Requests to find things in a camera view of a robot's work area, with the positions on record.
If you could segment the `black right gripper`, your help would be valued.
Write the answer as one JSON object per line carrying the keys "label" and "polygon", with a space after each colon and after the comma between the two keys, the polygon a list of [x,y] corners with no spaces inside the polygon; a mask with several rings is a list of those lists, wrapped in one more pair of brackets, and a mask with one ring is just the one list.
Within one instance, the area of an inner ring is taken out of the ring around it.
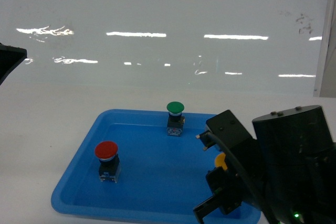
{"label": "black right gripper", "polygon": [[264,169],[257,141],[255,140],[253,154],[248,158],[237,159],[231,153],[231,156],[226,154],[225,162],[228,167],[226,171],[215,167],[206,175],[213,195],[193,208],[198,223],[203,224],[204,217],[217,208],[228,215],[243,202],[262,210],[260,203],[264,200],[261,198],[260,182]]}

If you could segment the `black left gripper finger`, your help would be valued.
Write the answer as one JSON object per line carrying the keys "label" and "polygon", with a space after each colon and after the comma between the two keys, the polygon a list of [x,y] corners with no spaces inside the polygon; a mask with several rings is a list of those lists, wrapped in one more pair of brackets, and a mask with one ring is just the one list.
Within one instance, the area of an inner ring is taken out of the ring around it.
{"label": "black left gripper finger", "polygon": [[8,75],[25,59],[27,50],[24,48],[1,44],[1,80],[2,84]]}

